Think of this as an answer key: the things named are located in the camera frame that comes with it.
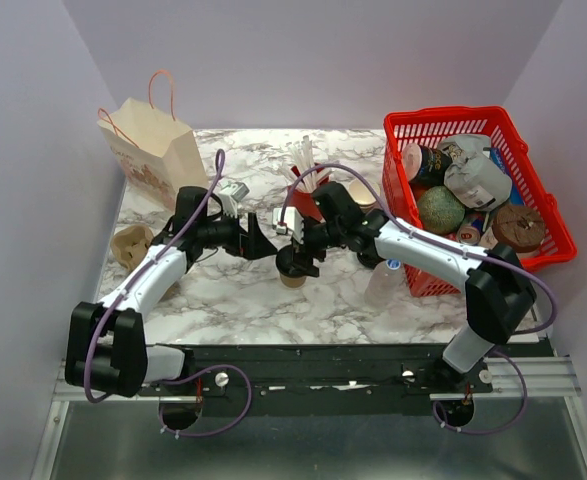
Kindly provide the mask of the black coffee cup lid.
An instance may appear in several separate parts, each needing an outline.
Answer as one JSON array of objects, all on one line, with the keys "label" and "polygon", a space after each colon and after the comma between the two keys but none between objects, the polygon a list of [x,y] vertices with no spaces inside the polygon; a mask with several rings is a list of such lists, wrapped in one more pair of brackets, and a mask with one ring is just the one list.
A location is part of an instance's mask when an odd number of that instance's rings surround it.
[{"label": "black coffee cup lid", "polygon": [[289,273],[289,268],[290,268],[290,263],[291,263],[291,254],[294,251],[300,251],[300,250],[292,245],[287,245],[278,251],[278,253],[276,255],[276,268],[280,274],[292,276]]}]

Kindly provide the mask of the brown paper coffee cup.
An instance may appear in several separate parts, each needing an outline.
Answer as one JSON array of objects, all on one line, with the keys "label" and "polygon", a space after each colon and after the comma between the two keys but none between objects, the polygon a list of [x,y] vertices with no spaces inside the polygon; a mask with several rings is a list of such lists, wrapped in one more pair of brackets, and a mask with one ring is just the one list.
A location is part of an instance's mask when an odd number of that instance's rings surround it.
[{"label": "brown paper coffee cup", "polygon": [[305,275],[302,276],[288,276],[285,274],[280,274],[280,280],[282,284],[290,289],[298,289],[301,288],[304,283],[306,282],[307,277]]}]

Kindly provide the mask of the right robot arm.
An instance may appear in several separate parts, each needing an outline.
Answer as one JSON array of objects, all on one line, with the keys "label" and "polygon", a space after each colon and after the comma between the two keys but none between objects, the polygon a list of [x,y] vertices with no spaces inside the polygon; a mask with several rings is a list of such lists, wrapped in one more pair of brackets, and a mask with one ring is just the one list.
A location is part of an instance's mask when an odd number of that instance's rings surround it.
[{"label": "right robot arm", "polygon": [[536,301],[530,275],[508,246],[465,246],[380,209],[363,212],[337,182],[319,187],[312,199],[322,221],[303,217],[294,208],[278,216],[278,225],[292,232],[290,244],[276,256],[283,279],[317,277],[314,263],[324,260],[328,249],[348,248],[415,267],[464,294],[467,325],[432,370],[435,384],[444,391],[466,384],[469,371],[494,347],[508,342]]}]

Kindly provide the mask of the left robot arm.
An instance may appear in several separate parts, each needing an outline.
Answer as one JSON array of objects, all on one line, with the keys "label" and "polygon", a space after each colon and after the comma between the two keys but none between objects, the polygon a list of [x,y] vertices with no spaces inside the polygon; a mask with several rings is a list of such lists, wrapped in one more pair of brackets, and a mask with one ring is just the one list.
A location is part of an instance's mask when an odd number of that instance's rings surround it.
[{"label": "left robot arm", "polygon": [[123,397],[151,383],[161,382],[174,395],[193,387],[195,372],[186,364],[185,350],[149,344],[146,317],[206,249],[221,248],[246,260],[277,253],[256,214],[249,214],[242,227],[237,217],[209,215],[208,200],[203,187],[181,188],[174,215],[138,267],[100,301],[74,308],[65,361],[68,384]]}]

